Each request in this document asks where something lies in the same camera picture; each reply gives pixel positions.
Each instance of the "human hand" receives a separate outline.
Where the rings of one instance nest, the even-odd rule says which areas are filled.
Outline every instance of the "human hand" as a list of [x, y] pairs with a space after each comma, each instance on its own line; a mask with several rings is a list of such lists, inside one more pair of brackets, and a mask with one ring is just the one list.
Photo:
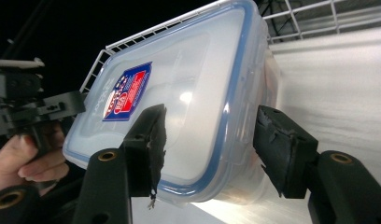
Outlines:
[[[37, 148], [30, 135], [15, 135], [0, 150], [0, 190], [10, 186], [27, 184], [30, 181], [44, 182], [58, 180], [68, 173], [68, 165], [62, 153], [64, 134], [59, 123], [44, 127], [51, 151], [31, 161]], [[40, 190], [47, 193], [54, 186]]]

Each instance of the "white wire rack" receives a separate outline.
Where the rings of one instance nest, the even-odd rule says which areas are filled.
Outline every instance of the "white wire rack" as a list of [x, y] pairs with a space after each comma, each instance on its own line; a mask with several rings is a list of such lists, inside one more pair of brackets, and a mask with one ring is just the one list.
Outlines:
[[[106, 46], [106, 49], [101, 50], [98, 54], [96, 61], [92, 65], [89, 74], [86, 76], [85, 81], [80, 88], [80, 91], [87, 92], [90, 90], [92, 83], [97, 78], [101, 67], [111, 55], [123, 49], [129, 48], [130, 46], [177, 24], [204, 14], [211, 9], [221, 6], [221, 4], [227, 1], [230, 0], [218, 0], [209, 5], [197, 8], [189, 13], [171, 19], [170, 21], [151, 27], [136, 35], [129, 36], [121, 41]], [[346, 4], [350, 4], [352, 0], [265, 0], [262, 3], [266, 5], [272, 4], [273, 2], [283, 4], [285, 7], [280, 7], [280, 11], [278, 12], [271, 11], [270, 15], [263, 16], [269, 26], [269, 44], [296, 39], [305, 39], [307, 37], [318, 35], [341, 34], [342, 32], [348, 31], [349, 28], [352, 28], [352, 30], [357, 30], [371, 27], [371, 25], [373, 27], [381, 26], [381, 3], [380, 6], [376, 6], [376, 4], [374, 4], [370, 7], [370, 4], [366, 4], [365, 8], [357, 8], [341, 13], [338, 13], [338, 4], [344, 3], [344, 6], [346, 7]], [[293, 2], [305, 2], [306, 4], [305, 6], [295, 7]], [[316, 11], [323, 8], [327, 9], [327, 7], [330, 8], [330, 15], [310, 18], [310, 15], [313, 17], [313, 10]], [[262, 14], [263, 5], [260, 5], [260, 12]], [[300, 15], [304, 12], [309, 12], [310, 14], [306, 19]], [[279, 31], [272, 28], [272, 24], [275, 24], [273, 21], [277, 21], [277, 23], [282, 22]]]

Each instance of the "dark background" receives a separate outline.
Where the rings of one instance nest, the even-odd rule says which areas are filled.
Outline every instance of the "dark background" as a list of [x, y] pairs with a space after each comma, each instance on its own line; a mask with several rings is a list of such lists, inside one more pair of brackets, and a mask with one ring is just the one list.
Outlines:
[[40, 58], [43, 97], [78, 90], [106, 45], [210, 2], [0, 0], [0, 59]]

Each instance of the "translucent lid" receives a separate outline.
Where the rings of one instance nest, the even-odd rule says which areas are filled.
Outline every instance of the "translucent lid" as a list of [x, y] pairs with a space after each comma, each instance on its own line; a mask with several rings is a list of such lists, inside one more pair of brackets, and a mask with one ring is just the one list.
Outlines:
[[234, 96], [255, 11], [249, 1], [230, 1], [113, 55], [66, 138], [67, 159], [86, 167], [96, 151], [118, 147], [145, 108], [165, 104], [160, 188], [205, 188], [225, 160], [226, 115], [242, 104]]

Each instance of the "logo sticker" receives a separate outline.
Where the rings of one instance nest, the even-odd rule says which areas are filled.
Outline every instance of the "logo sticker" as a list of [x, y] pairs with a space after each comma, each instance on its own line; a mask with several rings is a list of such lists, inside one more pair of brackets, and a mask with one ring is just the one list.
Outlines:
[[109, 94], [103, 121], [129, 120], [148, 84], [152, 62], [123, 72]]

